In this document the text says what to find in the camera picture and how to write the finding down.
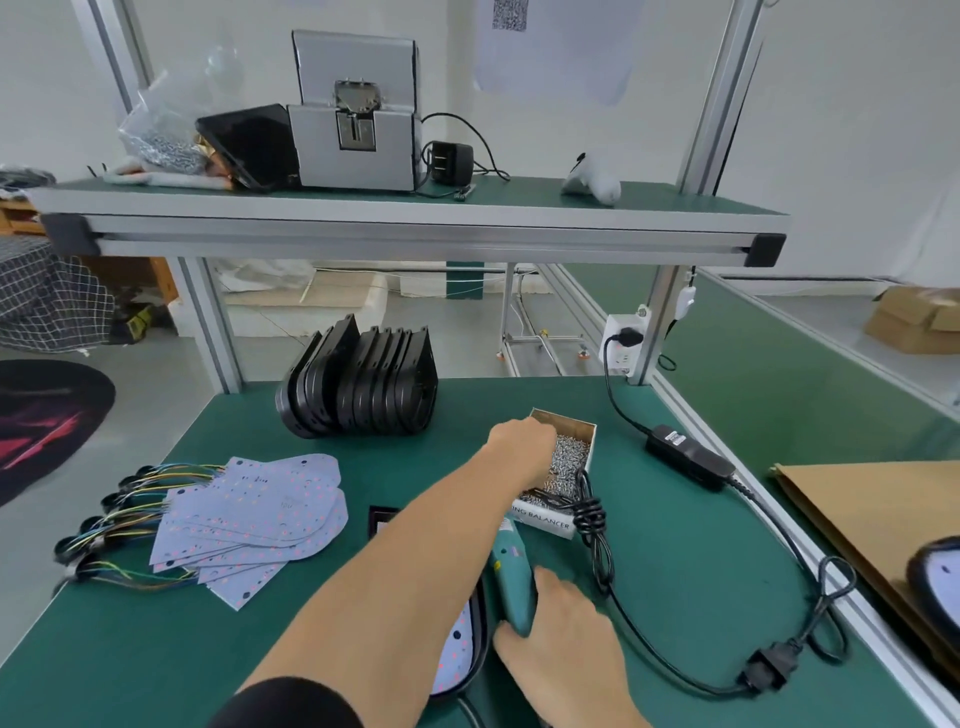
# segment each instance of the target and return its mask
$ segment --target plaid fabric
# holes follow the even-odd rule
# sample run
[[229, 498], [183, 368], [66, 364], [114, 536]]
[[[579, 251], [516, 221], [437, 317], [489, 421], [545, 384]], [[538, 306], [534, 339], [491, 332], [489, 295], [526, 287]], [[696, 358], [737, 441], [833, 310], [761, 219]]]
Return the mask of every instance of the plaid fabric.
[[0, 347], [71, 352], [107, 340], [114, 301], [77, 257], [34, 235], [0, 236]]

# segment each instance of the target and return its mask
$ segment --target qr code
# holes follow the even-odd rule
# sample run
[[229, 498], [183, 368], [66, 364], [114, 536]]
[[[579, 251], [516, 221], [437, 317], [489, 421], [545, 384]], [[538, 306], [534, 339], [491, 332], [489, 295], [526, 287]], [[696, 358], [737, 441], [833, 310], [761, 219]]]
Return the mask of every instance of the qr code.
[[493, 0], [493, 29], [518, 31], [527, 29], [527, 6], [530, 0]]

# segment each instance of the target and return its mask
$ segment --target cardboard sheet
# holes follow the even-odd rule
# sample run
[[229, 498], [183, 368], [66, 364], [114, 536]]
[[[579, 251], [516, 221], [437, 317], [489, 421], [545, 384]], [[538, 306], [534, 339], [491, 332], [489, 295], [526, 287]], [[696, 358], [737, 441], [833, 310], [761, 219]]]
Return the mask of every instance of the cardboard sheet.
[[960, 656], [917, 609], [905, 580], [921, 546], [960, 534], [960, 461], [776, 467], [784, 492], [960, 679]]

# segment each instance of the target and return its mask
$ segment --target forearm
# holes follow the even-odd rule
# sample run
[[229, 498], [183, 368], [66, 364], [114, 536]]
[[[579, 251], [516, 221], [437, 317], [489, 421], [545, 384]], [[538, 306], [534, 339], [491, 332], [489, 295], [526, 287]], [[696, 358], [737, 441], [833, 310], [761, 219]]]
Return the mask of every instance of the forearm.
[[367, 728], [414, 725], [446, 635], [526, 485], [481, 449], [337, 571], [246, 684], [307, 677], [340, 692]]

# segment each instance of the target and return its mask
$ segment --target stacked black housing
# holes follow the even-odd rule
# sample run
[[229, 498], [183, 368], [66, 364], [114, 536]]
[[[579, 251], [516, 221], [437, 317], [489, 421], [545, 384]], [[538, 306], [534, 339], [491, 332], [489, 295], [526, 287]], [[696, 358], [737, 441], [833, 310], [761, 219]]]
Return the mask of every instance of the stacked black housing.
[[313, 335], [276, 389], [276, 411], [304, 439], [338, 434], [413, 435], [437, 400], [430, 333], [373, 327], [350, 314]]

